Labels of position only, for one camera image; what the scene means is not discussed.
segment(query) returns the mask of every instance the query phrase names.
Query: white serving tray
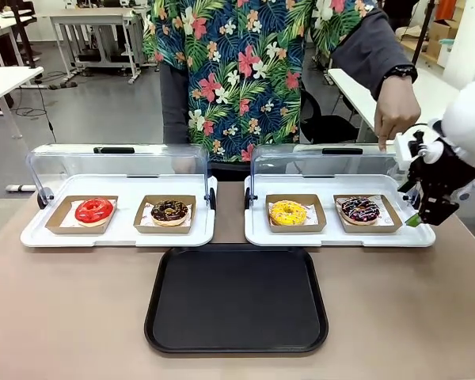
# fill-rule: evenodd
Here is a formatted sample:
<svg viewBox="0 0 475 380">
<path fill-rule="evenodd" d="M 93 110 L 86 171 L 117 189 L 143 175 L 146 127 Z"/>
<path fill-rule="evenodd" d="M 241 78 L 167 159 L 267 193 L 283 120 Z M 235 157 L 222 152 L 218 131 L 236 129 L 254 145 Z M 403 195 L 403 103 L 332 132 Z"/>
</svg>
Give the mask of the white serving tray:
<svg viewBox="0 0 475 380">
<path fill-rule="evenodd" d="M 249 187 L 250 177 L 245 180 Z M 327 226 L 320 233 L 274 234 L 269 228 L 265 208 L 267 194 L 317 194 L 324 208 Z M 301 175 L 256 175 L 255 195 L 250 209 L 245 210 L 245 236 L 255 245 L 312 246 L 353 245 L 370 247 L 428 247 L 435 243 L 435 233 L 427 225 L 417 228 L 402 226 L 392 234 L 347 234 L 334 205 L 334 194 L 384 195 L 404 222 L 416 213 L 397 192 L 397 182 L 388 176 L 342 174 L 325 178 L 305 178 Z"/>
<path fill-rule="evenodd" d="M 40 210 L 21 233 L 28 247 L 92 247 L 97 245 L 129 245 L 137 247 L 200 246 L 213 238 L 215 210 L 204 199 L 202 175 L 165 175 L 159 178 L 130 178 L 124 175 L 77 175 L 69 178 L 56 193 L 56 198 Z M 209 178 L 215 190 L 217 180 Z M 118 196 L 118 209 L 105 234 L 56 235 L 46 222 L 66 196 Z M 134 228 L 135 213 L 145 195 L 194 195 L 196 217 L 188 234 L 140 234 Z"/>
</svg>

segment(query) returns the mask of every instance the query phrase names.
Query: clear plastic lid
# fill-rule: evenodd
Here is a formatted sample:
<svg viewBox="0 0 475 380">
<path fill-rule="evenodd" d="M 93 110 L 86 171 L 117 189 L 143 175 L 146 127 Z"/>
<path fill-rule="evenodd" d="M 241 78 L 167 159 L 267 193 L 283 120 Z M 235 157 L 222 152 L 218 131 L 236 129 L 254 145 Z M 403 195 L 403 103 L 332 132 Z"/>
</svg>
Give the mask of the clear plastic lid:
<svg viewBox="0 0 475 380">
<path fill-rule="evenodd" d="M 405 178 L 393 149 L 382 153 L 376 144 L 263 145 L 251 162 L 251 200 L 261 179 L 273 176 L 334 177 L 342 174 L 383 174 L 398 183 Z"/>
<path fill-rule="evenodd" d="M 27 165 L 47 205 L 72 177 L 123 176 L 158 178 L 189 175 L 204 183 L 208 199 L 207 151 L 197 145 L 43 145 L 27 157 Z"/>
</svg>

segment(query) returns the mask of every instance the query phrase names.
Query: gray sleeve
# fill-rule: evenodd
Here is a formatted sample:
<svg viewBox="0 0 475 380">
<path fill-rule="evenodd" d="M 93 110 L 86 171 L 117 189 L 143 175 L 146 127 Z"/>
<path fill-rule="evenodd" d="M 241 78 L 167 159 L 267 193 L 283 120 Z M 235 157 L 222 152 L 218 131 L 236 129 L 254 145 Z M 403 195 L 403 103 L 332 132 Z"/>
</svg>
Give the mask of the gray sleeve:
<svg viewBox="0 0 475 380">
<path fill-rule="evenodd" d="M 361 25 L 332 54 L 334 63 L 378 99 L 383 77 L 398 65 L 412 65 L 396 41 L 381 10 L 367 15 Z"/>
<path fill-rule="evenodd" d="M 164 144 L 188 143 L 188 73 L 160 64 Z"/>
</svg>

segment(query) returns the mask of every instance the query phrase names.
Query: black tray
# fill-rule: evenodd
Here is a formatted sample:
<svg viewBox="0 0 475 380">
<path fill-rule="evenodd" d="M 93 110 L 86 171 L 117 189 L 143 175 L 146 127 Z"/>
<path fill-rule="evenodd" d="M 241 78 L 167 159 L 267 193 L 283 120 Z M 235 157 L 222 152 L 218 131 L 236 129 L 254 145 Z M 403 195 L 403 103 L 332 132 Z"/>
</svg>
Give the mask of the black tray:
<svg viewBox="0 0 475 380">
<path fill-rule="evenodd" d="M 166 353 L 309 352 L 328 329 L 310 255 L 247 244 L 169 250 L 144 323 Z"/>
</svg>

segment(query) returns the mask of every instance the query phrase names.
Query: yellow frosted donut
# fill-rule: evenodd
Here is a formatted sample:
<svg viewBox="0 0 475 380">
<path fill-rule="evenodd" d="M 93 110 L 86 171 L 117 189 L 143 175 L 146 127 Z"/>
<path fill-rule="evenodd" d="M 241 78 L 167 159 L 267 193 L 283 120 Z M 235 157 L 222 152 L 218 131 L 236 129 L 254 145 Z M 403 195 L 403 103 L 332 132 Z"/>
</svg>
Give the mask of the yellow frosted donut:
<svg viewBox="0 0 475 380">
<path fill-rule="evenodd" d="M 300 226 L 306 220 L 306 209 L 297 202 L 281 200 L 272 205 L 271 219 L 278 226 Z"/>
</svg>

